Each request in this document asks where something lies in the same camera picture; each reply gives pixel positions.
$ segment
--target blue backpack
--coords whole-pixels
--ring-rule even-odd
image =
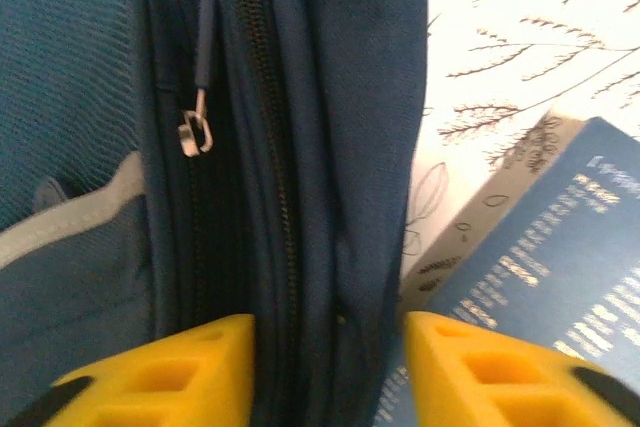
[[[0,424],[249,312],[254,425],[370,425],[427,0],[0,0],[0,24]]]

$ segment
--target white surface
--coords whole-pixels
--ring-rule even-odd
[[[418,272],[466,257],[575,133],[571,119],[640,135],[640,0],[430,0],[429,32],[402,267],[414,307],[431,291]],[[552,105],[558,117],[526,137]],[[508,175],[485,185],[505,158]],[[472,234],[456,228],[472,214]]]

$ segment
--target zipper pull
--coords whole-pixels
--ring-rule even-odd
[[[211,56],[215,39],[214,0],[200,0],[198,44],[196,47],[195,84],[198,89],[195,110],[185,110],[184,124],[178,128],[182,151],[187,157],[205,154],[213,147],[213,135],[207,121],[207,90],[211,82]],[[198,146],[193,126],[204,136]]]

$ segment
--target yellow plastic part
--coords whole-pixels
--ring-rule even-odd
[[[226,317],[63,377],[95,380],[47,427],[245,427],[253,362],[253,317]]]
[[[589,362],[427,312],[405,326],[420,427],[633,427],[573,377]]]

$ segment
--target blue book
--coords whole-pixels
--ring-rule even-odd
[[[425,310],[595,362],[640,391],[640,143],[590,120]],[[404,347],[375,427],[416,427]]]

